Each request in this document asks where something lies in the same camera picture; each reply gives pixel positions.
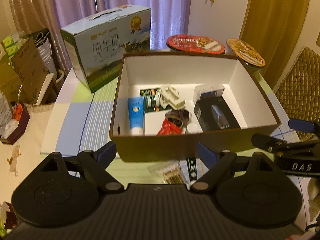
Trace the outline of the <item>dark brown scrunchie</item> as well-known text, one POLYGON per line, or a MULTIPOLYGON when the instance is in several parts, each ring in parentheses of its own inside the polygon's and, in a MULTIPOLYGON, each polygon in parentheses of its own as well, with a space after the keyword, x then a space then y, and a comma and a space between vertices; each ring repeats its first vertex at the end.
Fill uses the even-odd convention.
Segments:
POLYGON ((190 112, 186 109, 173 109, 165 114, 165 118, 177 127, 186 127, 190 121, 190 112))

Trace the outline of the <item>blue milk carton box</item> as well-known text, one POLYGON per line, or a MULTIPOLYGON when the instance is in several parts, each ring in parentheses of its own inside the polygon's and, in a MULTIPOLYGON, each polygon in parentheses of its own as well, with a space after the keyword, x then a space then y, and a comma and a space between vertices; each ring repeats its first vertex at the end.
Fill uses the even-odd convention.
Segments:
POLYGON ((78 80, 92 93, 119 75, 124 54, 150 50, 151 9, 122 5, 73 22, 60 33, 78 80))

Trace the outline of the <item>clear plastic case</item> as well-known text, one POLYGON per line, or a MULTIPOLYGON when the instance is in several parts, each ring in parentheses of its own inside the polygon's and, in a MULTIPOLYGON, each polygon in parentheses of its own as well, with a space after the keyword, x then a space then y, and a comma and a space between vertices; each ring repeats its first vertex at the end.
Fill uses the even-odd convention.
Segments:
POLYGON ((202 98, 220 97, 224 92, 224 85, 198 85, 194 89, 193 102, 196 103, 202 98))

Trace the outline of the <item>white pill bottle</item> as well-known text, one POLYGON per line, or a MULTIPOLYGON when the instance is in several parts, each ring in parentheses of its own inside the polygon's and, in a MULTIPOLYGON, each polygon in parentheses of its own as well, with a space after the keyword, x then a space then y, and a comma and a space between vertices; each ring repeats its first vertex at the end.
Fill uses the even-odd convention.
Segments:
POLYGON ((186 134, 198 134, 198 133, 202 133, 202 129, 200 129, 197 124, 191 122, 191 123, 187 124, 185 133, 186 134))

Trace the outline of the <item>checkered tablecloth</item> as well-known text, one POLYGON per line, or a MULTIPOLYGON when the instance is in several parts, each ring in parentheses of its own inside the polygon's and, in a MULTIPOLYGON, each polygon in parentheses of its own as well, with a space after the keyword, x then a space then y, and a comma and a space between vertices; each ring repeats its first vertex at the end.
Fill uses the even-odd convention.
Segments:
MULTIPOLYGON (((274 92, 261 74, 254 75, 272 102, 281 125, 271 134, 272 137, 287 142, 298 142, 297 133, 288 127, 289 118, 281 107, 274 92)), ((40 160, 51 152, 60 152, 63 156, 74 156, 84 150, 97 150, 110 139, 110 127, 113 100, 116 92, 117 78, 102 89, 91 94, 75 77, 71 70, 60 90, 53 107, 44 134, 40 160)), ((155 163, 127 163, 116 158, 107 171, 125 187, 128 183, 163 184, 160 176, 150 172, 155 163)), ((303 206, 297 217, 301 229, 310 222, 308 183, 310 178, 289 176, 303 194, 303 206)))

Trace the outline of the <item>brown cardboard storage box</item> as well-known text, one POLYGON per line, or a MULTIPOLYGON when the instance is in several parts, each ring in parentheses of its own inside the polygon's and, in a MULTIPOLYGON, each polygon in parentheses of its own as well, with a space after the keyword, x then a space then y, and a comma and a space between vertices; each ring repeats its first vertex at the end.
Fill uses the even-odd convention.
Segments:
POLYGON ((120 69, 110 124, 110 138, 119 156, 128 162, 186 159, 196 155, 199 142, 216 149, 240 152, 251 149, 255 133, 270 135, 280 119, 267 94, 242 59, 230 55, 150 52, 126 54, 120 69), (171 85, 193 112, 198 85, 223 85, 223 99, 239 127, 196 134, 159 135, 165 113, 146 113, 144 133, 133 135, 129 122, 129 98, 143 89, 171 85))

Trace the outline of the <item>dark wooden tray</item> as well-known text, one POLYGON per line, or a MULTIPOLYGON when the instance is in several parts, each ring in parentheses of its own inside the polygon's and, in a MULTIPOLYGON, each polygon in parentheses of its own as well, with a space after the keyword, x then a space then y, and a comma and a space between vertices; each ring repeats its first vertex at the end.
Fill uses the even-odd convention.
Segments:
POLYGON ((11 120, 5 125, 4 132, 1 134, 1 142, 13 145, 25 133, 29 119, 27 108, 19 102, 14 108, 11 120))

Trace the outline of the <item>small green white jar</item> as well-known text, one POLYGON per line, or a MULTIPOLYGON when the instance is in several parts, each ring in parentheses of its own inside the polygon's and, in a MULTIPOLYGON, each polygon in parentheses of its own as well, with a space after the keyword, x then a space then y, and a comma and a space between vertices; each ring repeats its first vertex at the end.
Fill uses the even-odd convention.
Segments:
POLYGON ((157 94, 145 96, 144 97, 144 106, 147 109, 153 108, 153 107, 159 107, 160 106, 159 96, 157 94))

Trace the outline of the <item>red instant noodle bowl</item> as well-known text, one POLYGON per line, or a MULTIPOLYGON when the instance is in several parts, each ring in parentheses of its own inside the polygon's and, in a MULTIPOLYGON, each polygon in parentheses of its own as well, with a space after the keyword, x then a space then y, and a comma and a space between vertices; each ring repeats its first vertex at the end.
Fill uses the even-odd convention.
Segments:
POLYGON ((179 34, 167 38, 166 45, 175 51, 186 53, 224 54, 225 46, 219 41, 196 35, 179 34))

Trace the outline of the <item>green card packet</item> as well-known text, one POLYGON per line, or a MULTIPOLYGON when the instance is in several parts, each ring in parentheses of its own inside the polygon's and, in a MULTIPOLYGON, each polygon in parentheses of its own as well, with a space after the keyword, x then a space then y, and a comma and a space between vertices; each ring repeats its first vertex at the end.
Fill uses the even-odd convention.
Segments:
POLYGON ((144 97, 144 111, 146 113, 172 109, 170 105, 167 105, 167 107, 165 108, 161 106, 158 91, 159 88, 149 88, 140 90, 140 96, 144 97))

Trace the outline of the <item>tan curtain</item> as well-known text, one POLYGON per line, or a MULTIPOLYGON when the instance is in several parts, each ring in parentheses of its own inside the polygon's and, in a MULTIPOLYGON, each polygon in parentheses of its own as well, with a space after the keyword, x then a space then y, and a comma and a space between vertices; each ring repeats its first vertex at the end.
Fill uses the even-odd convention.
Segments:
POLYGON ((306 18, 310 0, 249 0, 240 39, 265 60, 262 75, 274 88, 284 71, 306 18))

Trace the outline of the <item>red snack packet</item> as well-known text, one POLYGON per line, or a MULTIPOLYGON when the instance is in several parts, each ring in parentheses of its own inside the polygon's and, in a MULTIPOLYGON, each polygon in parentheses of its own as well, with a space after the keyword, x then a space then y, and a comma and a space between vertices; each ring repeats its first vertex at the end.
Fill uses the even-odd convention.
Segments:
POLYGON ((180 129, 173 122, 170 122, 168 119, 165 119, 157 135, 171 135, 171 134, 182 134, 182 129, 180 129))

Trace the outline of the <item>white hair claw clip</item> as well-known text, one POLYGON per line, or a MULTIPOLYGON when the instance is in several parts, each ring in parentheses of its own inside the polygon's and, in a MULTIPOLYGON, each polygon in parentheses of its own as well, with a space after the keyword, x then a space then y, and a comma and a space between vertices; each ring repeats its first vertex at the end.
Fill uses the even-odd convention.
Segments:
POLYGON ((178 90, 169 84, 159 87, 159 89, 157 89, 157 95, 163 109, 166 109, 168 106, 174 110, 185 107, 185 99, 180 96, 178 90))

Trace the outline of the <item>cotton swab bag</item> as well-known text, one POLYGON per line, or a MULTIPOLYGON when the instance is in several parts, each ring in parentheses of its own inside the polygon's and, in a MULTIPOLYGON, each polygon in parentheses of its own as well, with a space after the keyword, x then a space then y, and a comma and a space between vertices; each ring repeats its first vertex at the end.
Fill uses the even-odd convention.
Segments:
POLYGON ((176 160, 155 163, 148 167, 148 171, 157 176, 165 184, 186 184, 180 163, 176 160))

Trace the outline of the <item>purple curtain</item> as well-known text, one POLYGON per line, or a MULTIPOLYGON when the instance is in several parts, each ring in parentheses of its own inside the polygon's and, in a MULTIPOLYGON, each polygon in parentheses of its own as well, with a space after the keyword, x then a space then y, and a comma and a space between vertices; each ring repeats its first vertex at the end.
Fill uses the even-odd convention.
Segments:
POLYGON ((165 49, 167 38, 185 34, 191 0, 53 0, 59 26, 120 5, 151 8, 151 48, 165 49))

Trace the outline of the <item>black white pen tube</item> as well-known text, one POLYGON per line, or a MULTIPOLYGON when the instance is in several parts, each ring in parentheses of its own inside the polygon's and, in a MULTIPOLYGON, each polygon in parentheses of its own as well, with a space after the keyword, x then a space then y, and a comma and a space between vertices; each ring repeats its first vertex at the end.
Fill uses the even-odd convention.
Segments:
POLYGON ((197 181, 197 165, 196 165, 196 158, 188 158, 186 160, 187 162, 187 168, 188 168, 188 174, 189 174, 189 180, 197 181))

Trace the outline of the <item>dark instant noodle bowl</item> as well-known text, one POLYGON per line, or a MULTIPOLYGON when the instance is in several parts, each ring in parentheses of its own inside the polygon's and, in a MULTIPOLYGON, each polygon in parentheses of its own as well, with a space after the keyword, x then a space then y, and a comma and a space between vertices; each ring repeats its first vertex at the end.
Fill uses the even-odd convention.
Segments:
POLYGON ((263 57, 247 42, 236 38, 229 38, 227 45, 237 55, 238 58, 242 59, 245 65, 253 73, 259 73, 263 70, 266 62, 263 57))

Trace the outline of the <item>white plastic bag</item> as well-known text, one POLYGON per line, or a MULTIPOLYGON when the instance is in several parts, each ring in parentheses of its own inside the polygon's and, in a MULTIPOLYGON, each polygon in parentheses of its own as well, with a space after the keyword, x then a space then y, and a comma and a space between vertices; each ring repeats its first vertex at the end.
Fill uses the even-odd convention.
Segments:
POLYGON ((0 135, 5 131, 6 124, 12 117, 12 105, 3 93, 0 93, 0 135))

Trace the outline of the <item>blue hand cream tube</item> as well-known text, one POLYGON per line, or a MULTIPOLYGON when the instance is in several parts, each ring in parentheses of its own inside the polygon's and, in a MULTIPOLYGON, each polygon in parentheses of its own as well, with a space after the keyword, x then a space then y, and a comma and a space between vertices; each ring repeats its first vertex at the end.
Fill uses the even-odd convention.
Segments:
POLYGON ((144 97, 128 98, 129 122, 132 136, 144 135, 144 97))

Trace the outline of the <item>brown cardboard boxes stack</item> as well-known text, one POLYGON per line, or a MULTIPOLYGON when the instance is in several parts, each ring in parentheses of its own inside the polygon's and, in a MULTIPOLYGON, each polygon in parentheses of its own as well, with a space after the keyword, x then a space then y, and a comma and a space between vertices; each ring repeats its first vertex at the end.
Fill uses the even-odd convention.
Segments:
POLYGON ((12 57, 2 57, 1 92, 9 102, 17 100, 18 90, 22 87, 20 100, 23 103, 36 103, 43 83, 47 77, 34 39, 29 37, 12 57))

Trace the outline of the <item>black shaver box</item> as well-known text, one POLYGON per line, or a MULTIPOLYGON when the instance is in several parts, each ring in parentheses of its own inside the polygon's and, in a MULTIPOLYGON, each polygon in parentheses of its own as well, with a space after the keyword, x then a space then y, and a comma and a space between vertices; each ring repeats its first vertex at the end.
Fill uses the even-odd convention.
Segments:
POLYGON ((231 109, 221 96, 197 100, 194 114, 203 132, 240 128, 231 109))

